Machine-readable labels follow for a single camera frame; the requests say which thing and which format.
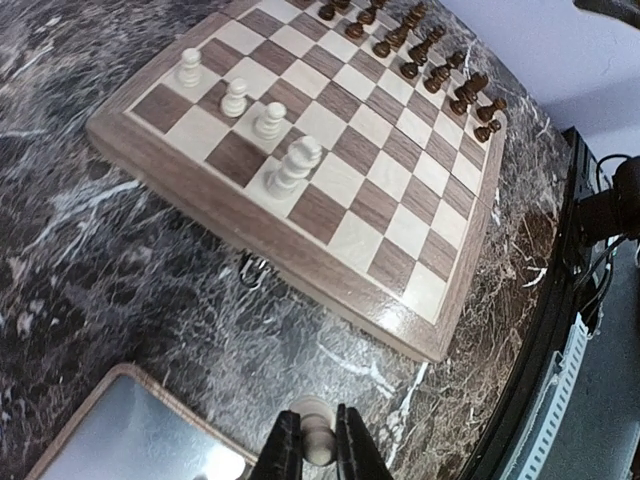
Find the white wall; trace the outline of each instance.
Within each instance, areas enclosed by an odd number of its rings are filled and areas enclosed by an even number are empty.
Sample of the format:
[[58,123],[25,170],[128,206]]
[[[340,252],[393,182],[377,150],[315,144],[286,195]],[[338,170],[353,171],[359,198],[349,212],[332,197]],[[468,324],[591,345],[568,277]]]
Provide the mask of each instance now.
[[640,155],[640,30],[571,0],[442,0],[596,156]]

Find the chessboard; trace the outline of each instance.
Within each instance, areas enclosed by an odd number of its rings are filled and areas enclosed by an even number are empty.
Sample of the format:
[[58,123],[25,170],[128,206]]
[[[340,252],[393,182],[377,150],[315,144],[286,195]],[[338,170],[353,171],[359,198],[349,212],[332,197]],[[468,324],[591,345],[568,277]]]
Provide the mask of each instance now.
[[[135,74],[88,132],[107,158],[301,291],[411,358],[439,361],[480,253],[506,117],[497,112],[502,129],[479,142],[477,105],[462,116],[449,106],[459,71],[432,94],[423,75],[399,70],[421,41],[413,32],[380,58],[373,46],[397,21],[380,10],[352,39],[345,28],[368,5],[354,0],[330,21],[321,6],[236,0]],[[190,87],[177,75],[187,48],[201,58]],[[444,61],[430,51],[423,73]],[[247,109],[229,118],[220,102],[235,78],[246,80]],[[271,102],[287,110],[266,141],[253,128]],[[305,135],[322,160],[276,199],[268,178]]]

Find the marble table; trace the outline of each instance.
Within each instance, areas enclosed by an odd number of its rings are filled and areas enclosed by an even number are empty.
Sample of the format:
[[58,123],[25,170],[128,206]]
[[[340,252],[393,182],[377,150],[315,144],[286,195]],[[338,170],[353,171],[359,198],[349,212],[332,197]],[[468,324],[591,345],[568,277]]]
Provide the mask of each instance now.
[[[399,17],[407,0],[390,2]],[[479,439],[535,308],[568,147],[440,4],[423,33],[468,46],[509,102],[492,221],[440,364],[415,363],[269,277],[121,170],[84,133],[97,106],[223,1],[0,5],[0,478],[21,479],[107,370],[132,361],[258,452],[301,394],[358,407],[402,479],[452,479]],[[331,471],[314,478],[332,478]]]

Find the dark brown chess piece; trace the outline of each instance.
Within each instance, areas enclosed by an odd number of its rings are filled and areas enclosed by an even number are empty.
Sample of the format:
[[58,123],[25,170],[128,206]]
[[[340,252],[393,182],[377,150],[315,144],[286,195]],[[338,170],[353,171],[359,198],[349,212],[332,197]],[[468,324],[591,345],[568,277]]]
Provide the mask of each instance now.
[[329,0],[329,3],[318,10],[318,17],[327,22],[331,21],[336,15],[336,10],[344,10],[349,5],[351,5],[351,0]]
[[345,28],[344,33],[346,33],[349,38],[360,38],[364,34],[364,26],[359,21],[350,23],[347,25],[347,28]]
[[475,72],[462,86],[455,89],[457,100],[449,100],[451,111],[456,115],[464,115],[467,107],[478,100],[478,93],[489,84],[489,77]]
[[387,0],[371,0],[371,6],[365,8],[358,14],[358,22],[363,25],[371,25],[376,21],[378,10],[384,7]]
[[431,69],[431,76],[424,81],[424,88],[428,92],[438,93],[442,84],[451,76],[451,70],[460,67],[462,62],[464,62],[464,53],[460,50],[453,52],[444,65]]
[[496,133],[502,128],[502,124],[498,120],[491,120],[486,127],[478,127],[473,131],[480,143],[484,143],[489,140],[492,133]]
[[406,17],[402,20],[402,24],[384,36],[382,42],[378,42],[373,47],[373,53],[378,57],[385,58],[391,52],[391,47],[400,48],[407,40],[409,32],[416,28],[420,21],[424,18],[427,7],[424,3],[414,6]]
[[436,26],[427,34],[427,38],[409,50],[409,57],[413,62],[406,62],[400,67],[400,73],[406,78],[415,78],[422,65],[427,62],[427,54],[429,49],[446,33],[446,29],[442,25]]
[[486,107],[478,107],[476,113],[478,114],[478,118],[483,122],[488,122],[493,118],[493,115],[498,110],[504,110],[507,108],[507,101],[500,97],[496,98],[491,105],[487,105]]

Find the black cable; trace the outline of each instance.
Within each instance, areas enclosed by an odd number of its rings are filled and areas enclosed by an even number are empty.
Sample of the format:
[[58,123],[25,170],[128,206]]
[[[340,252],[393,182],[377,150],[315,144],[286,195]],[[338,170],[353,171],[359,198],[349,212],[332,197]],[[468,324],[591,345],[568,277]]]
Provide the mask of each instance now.
[[[602,175],[602,164],[604,162],[608,162],[609,160],[613,160],[614,158],[624,158],[625,160],[629,160],[632,157],[631,155],[625,155],[624,153],[614,153],[598,160],[598,162],[596,163],[596,183],[598,185],[598,193],[602,191],[602,184],[600,183],[600,175]],[[607,183],[609,184],[609,188],[611,188],[611,182],[608,178]]]
[[602,252],[600,254],[600,256],[596,259],[595,262],[593,262],[593,264],[589,267],[589,270],[586,271],[586,273],[580,277],[580,280],[578,280],[575,283],[575,286],[573,287],[574,291],[581,289],[582,287],[585,286],[585,284],[589,281],[589,279],[591,278],[591,275],[593,275],[593,272],[596,271],[596,268],[598,268],[598,266],[602,263],[602,261],[605,258],[608,258],[609,255],[611,254],[611,252],[613,252],[613,250],[615,250],[615,248],[620,245],[622,242],[624,242],[627,239],[626,236],[621,235],[619,236],[615,242],[613,242],[611,245],[609,245],[604,252]]

